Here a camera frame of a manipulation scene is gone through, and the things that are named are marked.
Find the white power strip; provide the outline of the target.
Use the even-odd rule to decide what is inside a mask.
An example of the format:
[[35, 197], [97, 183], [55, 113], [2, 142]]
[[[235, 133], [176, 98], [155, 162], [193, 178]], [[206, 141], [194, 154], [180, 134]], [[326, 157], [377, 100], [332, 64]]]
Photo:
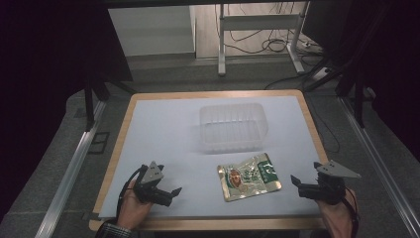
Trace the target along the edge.
[[312, 76], [312, 79], [315, 81], [318, 81], [322, 79], [323, 77], [325, 77], [330, 72], [331, 72], [331, 69], [329, 67], [322, 67]]

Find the white desk frame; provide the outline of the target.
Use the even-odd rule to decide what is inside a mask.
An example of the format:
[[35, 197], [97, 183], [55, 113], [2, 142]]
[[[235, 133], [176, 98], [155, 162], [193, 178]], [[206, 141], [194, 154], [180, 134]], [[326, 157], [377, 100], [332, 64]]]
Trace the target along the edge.
[[219, 5], [219, 50], [218, 74], [226, 74], [225, 32], [226, 31], [252, 31], [252, 30], [293, 30], [294, 36], [286, 44], [287, 51], [298, 74], [304, 72], [304, 67], [297, 55], [297, 42], [303, 27], [309, 2], [303, 4], [298, 14], [280, 15], [251, 15], [226, 16], [224, 4]]

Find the black metal stand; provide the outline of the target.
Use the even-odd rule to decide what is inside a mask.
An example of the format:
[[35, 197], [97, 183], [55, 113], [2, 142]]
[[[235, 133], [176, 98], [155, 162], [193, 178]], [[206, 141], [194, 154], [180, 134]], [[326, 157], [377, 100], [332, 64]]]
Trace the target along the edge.
[[98, 74], [96, 76], [87, 76], [84, 79], [84, 101], [85, 101], [85, 112], [86, 112], [86, 127], [85, 131], [90, 132], [94, 126], [94, 108], [93, 108], [93, 95], [96, 95], [100, 102], [106, 102], [110, 98], [110, 91], [108, 90], [106, 83], [109, 82], [118, 88], [128, 92], [131, 95], [137, 93], [137, 91], [127, 85], [126, 83], [114, 80], [104, 74]]
[[338, 85], [336, 86], [335, 92], [339, 97], [346, 97], [351, 89], [354, 90], [354, 118], [357, 123], [363, 128], [365, 126], [363, 120], [363, 103], [365, 100], [364, 95], [364, 79], [361, 76], [361, 71], [359, 70], [360, 60], [362, 54], [358, 51], [355, 51], [353, 55], [349, 58], [347, 62], [339, 66], [337, 69], [333, 70], [330, 73], [327, 73], [321, 79], [315, 81], [314, 83], [303, 86], [303, 92], [312, 91], [319, 86], [339, 77], [343, 77]]

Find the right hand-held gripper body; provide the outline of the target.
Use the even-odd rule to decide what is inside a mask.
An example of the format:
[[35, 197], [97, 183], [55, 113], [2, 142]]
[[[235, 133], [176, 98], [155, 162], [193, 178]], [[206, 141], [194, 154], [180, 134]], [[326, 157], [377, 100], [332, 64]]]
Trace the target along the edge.
[[334, 161], [330, 161], [315, 170], [317, 172], [317, 183], [301, 183], [297, 187], [298, 194], [300, 197], [322, 200], [331, 205], [339, 203], [346, 196], [344, 178], [360, 179], [362, 177]]

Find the person's left hand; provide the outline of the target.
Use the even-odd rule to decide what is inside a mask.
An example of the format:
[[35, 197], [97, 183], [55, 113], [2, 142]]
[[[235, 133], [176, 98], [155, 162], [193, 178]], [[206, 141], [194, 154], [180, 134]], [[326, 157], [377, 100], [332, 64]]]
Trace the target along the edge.
[[117, 219], [117, 222], [132, 223], [135, 226], [133, 230], [142, 224], [153, 207], [150, 202], [143, 203], [138, 200], [133, 191], [134, 184], [135, 182], [131, 180], [123, 195]]

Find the person's right hand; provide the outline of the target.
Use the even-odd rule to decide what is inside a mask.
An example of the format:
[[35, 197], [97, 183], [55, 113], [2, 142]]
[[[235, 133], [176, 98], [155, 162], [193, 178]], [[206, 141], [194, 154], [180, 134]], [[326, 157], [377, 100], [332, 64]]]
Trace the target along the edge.
[[322, 200], [316, 203], [331, 238], [352, 238], [352, 215], [345, 203], [330, 205]]

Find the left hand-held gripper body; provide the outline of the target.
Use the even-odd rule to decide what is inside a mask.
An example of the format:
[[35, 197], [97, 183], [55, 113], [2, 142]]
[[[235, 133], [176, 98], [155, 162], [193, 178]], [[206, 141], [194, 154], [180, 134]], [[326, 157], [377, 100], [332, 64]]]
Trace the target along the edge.
[[158, 183], [162, 179], [163, 174], [155, 162], [152, 162], [149, 166], [142, 165], [133, 187], [138, 200], [140, 202], [170, 206], [172, 198], [167, 196], [168, 192], [157, 188]]

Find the white cabinet panel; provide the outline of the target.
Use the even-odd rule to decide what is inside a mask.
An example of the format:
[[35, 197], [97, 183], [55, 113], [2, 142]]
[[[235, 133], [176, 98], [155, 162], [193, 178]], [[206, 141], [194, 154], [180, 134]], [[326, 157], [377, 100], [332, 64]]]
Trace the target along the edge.
[[192, 54], [195, 13], [190, 6], [108, 10], [126, 57]]

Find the gold and green snack packet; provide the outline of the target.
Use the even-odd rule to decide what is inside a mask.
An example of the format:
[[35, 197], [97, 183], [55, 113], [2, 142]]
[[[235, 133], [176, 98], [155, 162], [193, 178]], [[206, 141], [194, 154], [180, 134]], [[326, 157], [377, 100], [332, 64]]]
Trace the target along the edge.
[[239, 164], [217, 167], [224, 199], [227, 202], [278, 191], [282, 188], [267, 153]]

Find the white table mat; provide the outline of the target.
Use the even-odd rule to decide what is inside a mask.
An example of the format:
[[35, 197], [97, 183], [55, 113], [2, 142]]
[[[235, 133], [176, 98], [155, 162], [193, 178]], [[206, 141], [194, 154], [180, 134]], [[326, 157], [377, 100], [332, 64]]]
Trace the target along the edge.
[[[199, 110], [208, 105], [235, 103], [262, 106], [268, 124], [262, 145], [251, 151], [231, 150], [227, 154], [206, 150], [200, 137]], [[225, 201], [217, 167], [238, 164], [260, 153], [268, 154], [281, 189]], [[299, 196], [290, 177], [314, 182], [317, 175], [313, 163], [318, 159], [295, 96], [139, 100], [99, 215], [105, 218], [116, 214], [124, 183], [140, 166], [152, 161], [163, 166], [164, 178], [159, 188], [181, 189], [169, 207], [152, 208], [153, 218], [317, 215], [316, 203]]]

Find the aluminium rail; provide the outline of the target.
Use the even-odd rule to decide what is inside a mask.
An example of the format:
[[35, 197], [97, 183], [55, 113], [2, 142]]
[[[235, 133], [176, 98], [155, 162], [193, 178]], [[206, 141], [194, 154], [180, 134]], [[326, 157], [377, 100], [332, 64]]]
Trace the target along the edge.
[[93, 126], [89, 131], [85, 131], [82, 134], [35, 238], [51, 238], [53, 236], [81, 166], [84, 163], [88, 149], [93, 141], [106, 105], [107, 103], [103, 101], [97, 103], [93, 114]]
[[387, 194], [393, 202], [411, 238], [420, 238], [420, 219], [418, 218], [405, 194], [397, 185], [389, 169], [386, 167], [382, 156], [372, 142], [367, 130], [363, 128], [355, 119], [354, 109], [352, 108], [351, 103], [347, 99], [341, 97], [338, 98], [338, 101], [343, 107], [343, 110], [353, 130], [355, 131], [358, 139], [366, 151], [367, 157], [372, 163], [374, 170], [376, 171]]

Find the clear plastic container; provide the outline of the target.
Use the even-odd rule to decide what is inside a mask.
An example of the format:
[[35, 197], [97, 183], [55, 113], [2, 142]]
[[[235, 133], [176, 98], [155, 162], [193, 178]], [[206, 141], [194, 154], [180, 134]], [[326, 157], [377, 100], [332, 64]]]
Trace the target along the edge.
[[265, 112], [259, 103], [204, 106], [199, 111], [199, 119], [201, 142], [212, 154], [258, 149], [268, 131]]

